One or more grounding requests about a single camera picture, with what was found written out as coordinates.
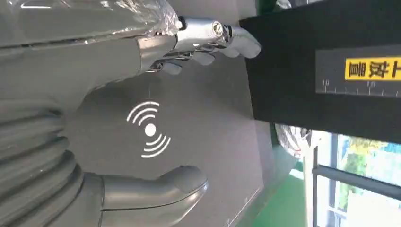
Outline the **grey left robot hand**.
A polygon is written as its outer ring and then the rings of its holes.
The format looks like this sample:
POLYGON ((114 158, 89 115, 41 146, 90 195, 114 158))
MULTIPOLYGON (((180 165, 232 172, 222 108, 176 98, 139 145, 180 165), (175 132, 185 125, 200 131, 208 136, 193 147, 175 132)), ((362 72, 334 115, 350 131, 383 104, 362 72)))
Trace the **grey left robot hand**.
POLYGON ((84 172, 60 136, 65 116, 109 83, 215 52, 255 58, 245 29, 177 15, 166 0, 0 3, 0 224, 3 227, 172 227, 208 180, 179 166, 154 180, 84 172))

